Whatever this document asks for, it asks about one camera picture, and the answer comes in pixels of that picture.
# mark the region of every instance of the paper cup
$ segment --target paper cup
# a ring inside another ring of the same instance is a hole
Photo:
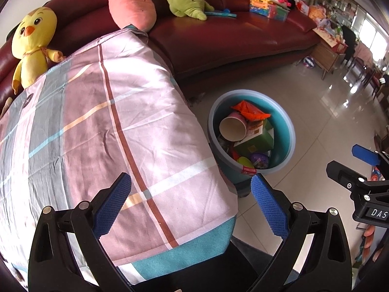
[[[238,112],[232,112],[219,125],[221,135],[230,142],[237,142],[246,137],[247,122]]]

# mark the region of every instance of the red cloth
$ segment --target red cloth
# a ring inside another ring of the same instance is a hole
[[[271,116],[245,100],[231,108],[239,111],[249,121],[261,121],[262,119],[267,119]]]

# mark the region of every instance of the window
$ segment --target window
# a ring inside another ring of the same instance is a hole
[[[375,33],[377,31],[375,30],[372,23],[370,23],[368,20],[364,20],[361,28],[361,32],[359,33],[359,39],[363,44],[365,44],[368,48],[371,47],[371,44],[373,43]]]
[[[385,38],[377,32],[370,47],[374,61],[378,61],[384,58],[387,47],[388,43],[386,42]]]
[[[371,53],[373,54],[373,59],[376,62],[384,58],[388,47],[387,38],[380,33],[380,31],[383,32],[383,30],[380,29],[381,27],[378,23],[372,23],[371,19],[365,18],[359,33],[359,39],[363,44],[370,48]]]

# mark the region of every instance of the trash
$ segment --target trash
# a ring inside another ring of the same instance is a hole
[[[240,158],[239,154],[235,151],[233,146],[230,147],[230,151],[231,151],[232,159],[234,159],[237,162],[238,159]]]
[[[221,134],[217,137],[217,141],[220,144],[220,146],[223,148],[223,150],[227,153],[231,143],[226,139],[224,139]]]
[[[231,107],[232,109],[239,111],[248,121],[261,121],[267,119],[271,114],[262,112],[259,108],[251,103],[243,100],[237,105]]]
[[[238,162],[238,164],[241,164],[242,166],[254,169],[253,164],[246,157],[239,157],[237,162]]]
[[[269,156],[262,153],[253,153],[250,161],[255,169],[267,169],[269,167]]]
[[[243,115],[234,111],[220,122],[219,131],[224,139],[237,142],[246,137],[247,121]]]
[[[250,158],[252,153],[265,153],[274,148],[274,129],[268,119],[248,123],[247,135],[234,144],[240,156]]]

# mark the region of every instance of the metal screw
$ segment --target metal screw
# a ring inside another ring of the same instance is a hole
[[[293,203],[293,208],[295,210],[302,210],[303,209],[303,205],[299,202],[296,202],[296,203]]]
[[[49,214],[51,212],[50,206],[44,207],[42,212],[43,212],[43,214]]]
[[[81,210],[85,210],[85,209],[87,209],[87,208],[89,207],[89,203],[86,202],[86,201],[83,201],[83,202],[81,202],[81,203],[78,205],[78,207],[79,207]]]
[[[334,209],[334,208],[331,208],[331,209],[329,209],[329,213],[331,214],[331,215],[338,215],[338,210],[337,209]]]

